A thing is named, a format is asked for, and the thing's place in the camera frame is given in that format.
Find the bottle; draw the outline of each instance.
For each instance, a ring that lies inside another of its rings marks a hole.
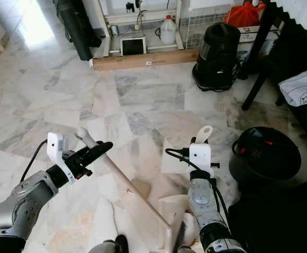
[[[165,21],[160,26],[160,41],[164,45],[172,45],[176,40],[176,25],[167,15]]]

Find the marble floor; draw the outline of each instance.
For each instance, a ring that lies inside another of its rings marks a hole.
[[[228,171],[231,145],[249,127],[287,134],[300,149],[302,168],[284,185],[306,181],[307,140],[292,127],[295,118],[286,106],[275,106],[273,87],[266,83],[243,112],[255,76],[223,93],[201,92],[191,76],[193,65],[94,72],[65,39],[52,1],[29,1],[0,55],[0,202],[48,132],[66,134],[71,149],[81,148],[73,135],[78,126],[114,143],[108,155],[129,179],[151,186],[148,199],[155,207],[160,198],[186,194],[189,186],[185,165],[166,157],[164,148],[187,147],[206,124],[214,127],[209,143],[213,161],[222,165],[215,174],[228,206],[239,198]],[[50,166],[43,148],[29,175]],[[119,233],[128,237],[131,253],[155,252],[156,219],[102,161],[90,168],[91,177],[64,186],[43,208],[25,252],[88,252]]]

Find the red plastic bag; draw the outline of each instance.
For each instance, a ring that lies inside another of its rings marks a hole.
[[[266,5],[260,1],[259,7],[254,7],[250,2],[244,5],[234,6],[231,11],[226,13],[223,22],[235,27],[256,26],[260,24],[258,12]]]

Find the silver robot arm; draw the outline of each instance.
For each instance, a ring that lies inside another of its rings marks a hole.
[[[66,151],[64,136],[49,133],[47,154],[56,165],[19,183],[0,203],[0,252],[20,253],[42,207],[67,182],[73,183],[83,175],[90,176],[92,172],[86,166],[112,148],[111,142],[95,142],[83,129],[78,129],[75,136],[81,137],[79,139],[87,147],[78,152]]]

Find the wire basket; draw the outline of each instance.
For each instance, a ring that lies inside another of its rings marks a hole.
[[[190,1],[183,0],[181,6],[180,36],[185,49],[198,49],[206,29],[224,19],[231,5],[189,10]]]

